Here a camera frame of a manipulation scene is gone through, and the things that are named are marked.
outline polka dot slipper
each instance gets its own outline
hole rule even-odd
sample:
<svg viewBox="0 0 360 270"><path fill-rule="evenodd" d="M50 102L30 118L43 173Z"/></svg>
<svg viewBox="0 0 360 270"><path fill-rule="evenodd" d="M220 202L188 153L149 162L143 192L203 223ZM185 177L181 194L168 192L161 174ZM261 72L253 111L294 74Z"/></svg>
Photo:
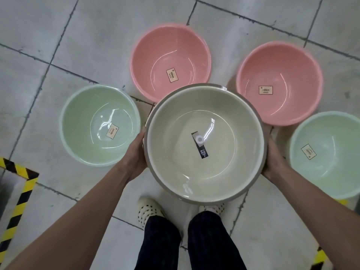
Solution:
<svg viewBox="0 0 360 270"><path fill-rule="evenodd" d="M199 213L203 212L203 211L211 211L220 216L222 214L222 212L224 211L224 209L225 209L224 203L219 204L219 205L201 205L199 208Z"/></svg>
<svg viewBox="0 0 360 270"><path fill-rule="evenodd" d="M137 220L143 229L151 216L161 216L166 218L162 207L151 198L141 197L137 202L137 207Z"/></svg>

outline tile floor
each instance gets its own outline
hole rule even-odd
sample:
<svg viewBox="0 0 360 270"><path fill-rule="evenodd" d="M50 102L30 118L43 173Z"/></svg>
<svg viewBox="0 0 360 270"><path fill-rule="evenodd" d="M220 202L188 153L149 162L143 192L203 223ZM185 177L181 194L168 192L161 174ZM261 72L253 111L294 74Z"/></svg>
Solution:
<svg viewBox="0 0 360 270"><path fill-rule="evenodd" d="M324 72L318 111L360 117L359 9L358 0L0 0L0 155L40 172L1 268L109 169L77 163L65 152L57 126L65 100L90 83L115 86L133 96L146 121L153 102L136 90L128 64L147 29L163 22L190 25L211 50L210 82L222 85L260 44L284 40L305 47ZM277 140L284 142L292 130L276 129ZM2 232L23 181L9 172L0 177L10 196ZM134 268L143 238L134 208L145 194L185 231L198 210L170 196L145 171L124 190L92 269ZM263 177L228 204L223 222L248 269L308 269L313 260L316 241ZM190 269L185 248L179 269Z"/></svg>

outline mint green basin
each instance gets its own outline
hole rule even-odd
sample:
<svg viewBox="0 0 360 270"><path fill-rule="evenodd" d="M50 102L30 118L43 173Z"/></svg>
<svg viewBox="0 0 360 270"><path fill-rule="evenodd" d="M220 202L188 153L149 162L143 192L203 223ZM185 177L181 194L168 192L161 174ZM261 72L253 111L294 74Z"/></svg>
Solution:
<svg viewBox="0 0 360 270"><path fill-rule="evenodd" d="M360 120L342 112L313 115L290 140L290 165L334 199L360 193Z"/></svg>
<svg viewBox="0 0 360 270"><path fill-rule="evenodd" d="M61 141L73 158L91 166L108 166L124 156L140 132L140 115L124 92L93 85L67 100L59 124Z"/></svg>

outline forearm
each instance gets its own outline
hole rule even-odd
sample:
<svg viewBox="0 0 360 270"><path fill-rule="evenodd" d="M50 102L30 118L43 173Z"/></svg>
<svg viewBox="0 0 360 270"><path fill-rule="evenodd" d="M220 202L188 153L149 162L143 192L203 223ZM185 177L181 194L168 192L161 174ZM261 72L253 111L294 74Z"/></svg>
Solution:
<svg viewBox="0 0 360 270"><path fill-rule="evenodd" d="M290 167L273 180L334 266L360 269L360 216L341 205Z"/></svg>
<svg viewBox="0 0 360 270"><path fill-rule="evenodd" d="M121 165L113 167L7 270L89 269L129 176Z"/></svg>

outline pink basin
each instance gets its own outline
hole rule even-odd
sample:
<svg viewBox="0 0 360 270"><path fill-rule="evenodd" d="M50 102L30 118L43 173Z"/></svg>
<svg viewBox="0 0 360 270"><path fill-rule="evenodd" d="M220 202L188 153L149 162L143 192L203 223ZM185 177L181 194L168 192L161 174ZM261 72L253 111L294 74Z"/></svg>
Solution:
<svg viewBox="0 0 360 270"><path fill-rule="evenodd" d="M159 102L180 87L209 80L210 50L189 27L166 24L140 39L130 70L139 91L149 100Z"/></svg>
<svg viewBox="0 0 360 270"><path fill-rule="evenodd" d="M317 108L323 75L316 60L303 48L268 42L255 48L236 76L236 89L274 126L296 124Z"/></svg>

